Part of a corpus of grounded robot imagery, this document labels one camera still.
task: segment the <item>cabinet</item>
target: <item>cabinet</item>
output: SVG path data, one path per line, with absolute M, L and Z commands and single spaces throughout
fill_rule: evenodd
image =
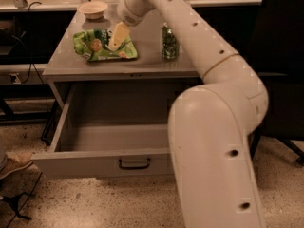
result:
M 44 71 L 63 110 L 49 151 L 33 156 L 48 177 L 173 174 L 168 111 L 201 81 L 182 49 L 178 60 L 163 60 L 163 20 L 155 10 L 131 30 L 138 59 L 87 62 L 77 55 L 73 34 L 110 29 L 115 8 L 99 22 L 77 12 Z

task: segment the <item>terrazzo floor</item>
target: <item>terrazzo floor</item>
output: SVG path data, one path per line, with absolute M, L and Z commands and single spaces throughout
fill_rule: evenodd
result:
M 44 122 L 0 125 L 7 152 L 47 151 Z M 304 149 L 303 142 L 296 142 Z M 257 184 L 269 228 L 304 227 L 304 168 L 282 143 L 262 138 L 254 158 Z M 173 176 L 50 180 L 32 165 L 2 181 L 0 195 L 24 191 L 17 218 L 0 202 L 0 228 L 180 228 L 184 227 Z

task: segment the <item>can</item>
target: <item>can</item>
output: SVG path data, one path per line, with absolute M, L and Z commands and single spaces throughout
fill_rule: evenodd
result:
M 173 60 L 180 54 L 180 44 L 166 23 L 162 27 L 162 58 Z

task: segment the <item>green bag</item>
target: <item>green bag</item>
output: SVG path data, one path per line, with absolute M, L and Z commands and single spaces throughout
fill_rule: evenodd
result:
M 75 52 L 85 57 L 88 61 L 138 57 L 130 36 L 123 41 L 116 51 L 109 50 L 107 46 L 111 35 L 111 30 L 98 28 L 78 32 L 73 36 Z

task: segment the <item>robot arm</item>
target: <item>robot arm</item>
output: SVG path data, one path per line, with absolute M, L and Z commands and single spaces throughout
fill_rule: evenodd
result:
M 169 116 L 170 151 L 186 227 L 265 227 L 248 135 L 264 118 L 258 76 L 183 0 L 121 0 L 118 15 L 136 26 L 160 12 L 203 79 Z

